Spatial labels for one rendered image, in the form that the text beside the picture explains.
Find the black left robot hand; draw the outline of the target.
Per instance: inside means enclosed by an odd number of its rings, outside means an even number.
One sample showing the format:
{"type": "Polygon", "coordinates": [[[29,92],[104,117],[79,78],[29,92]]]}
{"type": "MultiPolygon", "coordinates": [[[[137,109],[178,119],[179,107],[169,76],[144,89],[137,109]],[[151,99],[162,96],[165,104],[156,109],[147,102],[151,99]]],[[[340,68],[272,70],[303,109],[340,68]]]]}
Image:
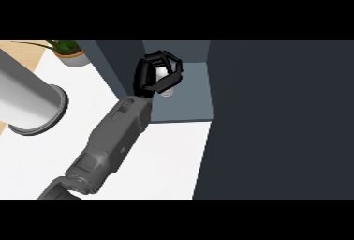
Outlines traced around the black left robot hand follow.
{"type": "Polygon", "coordinates": [[[146,54],[138,61],[134,73],[132,91],[141,98],[151,98],[163,93],[182,80],[182,61],[166,51],[146,54]],[[166,75],[156,80],[156,68],[165,67],[166,75]]]}

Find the white water bottle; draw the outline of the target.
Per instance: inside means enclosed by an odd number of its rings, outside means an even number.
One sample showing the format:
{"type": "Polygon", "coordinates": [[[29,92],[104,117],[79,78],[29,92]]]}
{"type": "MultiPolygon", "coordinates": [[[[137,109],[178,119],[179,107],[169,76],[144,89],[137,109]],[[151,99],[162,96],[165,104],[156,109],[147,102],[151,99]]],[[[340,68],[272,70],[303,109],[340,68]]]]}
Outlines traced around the white water bottle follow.
{"type": "MultiPolygon", "coordinates": [[[[168,75],[166,68],[157,67],[156,68],[156,81],[159,81],[168,75]]],[[[168,98],[174,95],[174,88],[168,88],[162,93],[160,96],[168,98]]]]}

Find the grey-blue cabinet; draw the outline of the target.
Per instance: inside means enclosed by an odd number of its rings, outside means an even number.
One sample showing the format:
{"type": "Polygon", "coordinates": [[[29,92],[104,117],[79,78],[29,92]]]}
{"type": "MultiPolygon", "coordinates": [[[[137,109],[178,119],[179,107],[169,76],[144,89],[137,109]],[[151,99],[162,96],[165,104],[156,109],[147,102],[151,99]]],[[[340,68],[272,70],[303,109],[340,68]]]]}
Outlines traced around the grey-blue cabinet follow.
{"type": "Polygon", "coordinates": [[[207,74],[207,40],[78,40],[76,44],[116,98],[132,94],[138,60],[157,50],[182,60],[182,80],[169,97],[153,97],[151,123],[200,122],[212,119],[207,74]]]}

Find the dark grey cabinet door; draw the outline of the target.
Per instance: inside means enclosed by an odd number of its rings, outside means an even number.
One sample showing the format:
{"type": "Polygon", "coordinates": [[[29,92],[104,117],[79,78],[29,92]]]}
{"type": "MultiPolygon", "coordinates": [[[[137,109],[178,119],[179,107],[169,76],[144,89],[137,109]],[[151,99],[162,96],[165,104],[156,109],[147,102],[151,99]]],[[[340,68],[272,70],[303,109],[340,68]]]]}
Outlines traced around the dark grey cabinet door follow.
{"type": "Polygon", "coordinates": [[[197,199],[354,199],[354,41],[213,41],[197,199]]]}

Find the green plant in grey pot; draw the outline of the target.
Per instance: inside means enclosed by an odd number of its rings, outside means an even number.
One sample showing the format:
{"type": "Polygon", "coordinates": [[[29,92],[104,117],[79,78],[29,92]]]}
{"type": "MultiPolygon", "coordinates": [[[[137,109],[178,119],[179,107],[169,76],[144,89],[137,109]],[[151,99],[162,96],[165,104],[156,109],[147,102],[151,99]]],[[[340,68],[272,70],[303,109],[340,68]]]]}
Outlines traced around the green plant in grey pot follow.
{"type": "Polygon", "coordinates": [[[89,64],[89,59],[73,40],[47,40],[47,44],[29,42],[29,45],[51,50],[61,64],[70,68],[79,68],[89,64]]]}

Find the large silver cylinder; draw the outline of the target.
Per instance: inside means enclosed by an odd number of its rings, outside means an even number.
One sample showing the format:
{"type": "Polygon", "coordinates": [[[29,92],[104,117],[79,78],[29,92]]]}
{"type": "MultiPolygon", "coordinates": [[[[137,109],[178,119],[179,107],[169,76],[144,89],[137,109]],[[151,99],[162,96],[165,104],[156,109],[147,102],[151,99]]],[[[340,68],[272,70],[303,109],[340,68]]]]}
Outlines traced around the large silver cylinder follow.
{"type": "Polygon", "coordinates": [[[59,122],[69,98],[0,49],[0,121],[22,136],[47,131],[59,122]]]}

